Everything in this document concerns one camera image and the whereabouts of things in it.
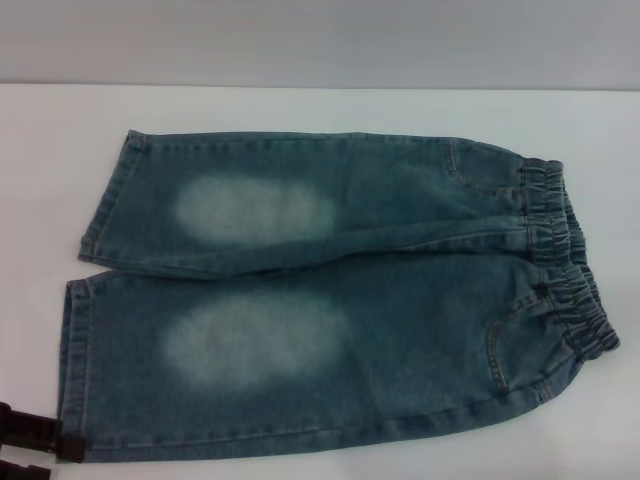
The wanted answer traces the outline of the blue denim shorts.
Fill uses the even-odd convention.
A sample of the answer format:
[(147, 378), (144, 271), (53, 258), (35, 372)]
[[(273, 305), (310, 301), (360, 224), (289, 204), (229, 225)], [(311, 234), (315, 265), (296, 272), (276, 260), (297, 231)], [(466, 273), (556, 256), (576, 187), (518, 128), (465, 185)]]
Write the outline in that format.
[(89, 462), (469, 431), (614, 350), (560, 162), (460, 138), (130, 132), (66, 286)]

